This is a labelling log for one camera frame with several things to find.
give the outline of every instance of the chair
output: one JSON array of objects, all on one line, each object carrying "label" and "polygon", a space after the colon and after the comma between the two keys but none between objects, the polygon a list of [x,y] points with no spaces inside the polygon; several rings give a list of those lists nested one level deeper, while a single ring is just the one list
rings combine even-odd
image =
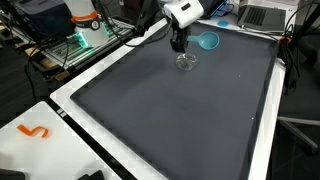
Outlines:
[{"label": "chair", "polygon": [[[301,45],[306,45],[307,41],[302,41]],[[301,77],[297,82],[296,91],[288,96],[283,96],[280,103],[278,120],[281,125],[291,131],[300,140],[308,145],[312,154],[318,153],[319,146],[307,135],[300,131],[293,123],[320,126],[320,45],[316,56],[309,56],[307,60],[300,64]],[[302,48],[303,51],[314,51]]]}]

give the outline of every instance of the glass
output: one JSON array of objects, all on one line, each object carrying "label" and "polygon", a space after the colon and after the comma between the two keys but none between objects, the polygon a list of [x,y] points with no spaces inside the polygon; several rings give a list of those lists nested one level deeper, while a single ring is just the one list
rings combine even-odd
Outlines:
[{"label": "glass", "polygon": [[195,55],[186,53],[179,55],[175,64],[182,71],[191,71],[199,64],[199,60]]}]

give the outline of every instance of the white table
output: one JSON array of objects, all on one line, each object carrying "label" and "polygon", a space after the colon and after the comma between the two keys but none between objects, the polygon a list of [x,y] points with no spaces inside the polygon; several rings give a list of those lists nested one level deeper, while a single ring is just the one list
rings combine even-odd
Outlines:
[{"label": "white table", "polygon": [[[228,15],[221,19],[231,19],[231,24],[227,28],[238,30],[235,26],[236,19]],[[206,24],[216,26],[217,19],[204,21]],[[139,44],[147,39],[155,31],[159,30],[166,24],[165,20],[161,20],[152,26],[145,36],[131,40],[129,44]],[[80,126],[82,126],[94,139],[96,139],[113,157],[115,157],[126,169],[128,169],[136,178],[141,179],[166,179],[157,170],[146,163],[142,158],[136,155],[120,140],[118,140],[111,132],[102,127],[86,112],[79,108],[71,99],[70,96],[84,84],[96,77],[114,62],[118,61],[133,48],[122,46],[112,54],[103,58],[97,64],[75,77],[72,81],[62,86],[60,89],[50,95],[50,98],[57,103],[70,117],[72,117]],[[250,180],[265,179],[269,156],[272,146],[276,118],[280,104],[283,80],[285,70],[281,64],[281,60],[277,60],[273,68],[269,91],[265,102],[265,108],[262,114],[260,129],[257,137],[255,151],[252,159],[251,170],[249,174]]]},{"label": "white table", "polygon": [[[49,130],[29,137],[17,126]],[[0,129],[0,169],[22,171],[27,180],[76,180],[101,170],[106,179],[121,178],[45,102]]]}]

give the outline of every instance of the black stand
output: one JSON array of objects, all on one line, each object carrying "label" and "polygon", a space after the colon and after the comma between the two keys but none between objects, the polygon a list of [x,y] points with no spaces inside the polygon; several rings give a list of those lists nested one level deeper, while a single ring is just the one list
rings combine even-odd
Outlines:
[{"label": "black stand", "polygon": [[289,44],[290,50],[293,50],[297,46],[298,40],[303,35],[305,35],[305,33],[312,26],[312,24],[318,19],[319,16],[320,16],[320,5],[318,4],[316,9],[312,12],[312,14],[309,16],[309,18],[301,27],[301,29],[298,31],[298,33],[294,36],[294,38],[292,38],[292,41]]}]

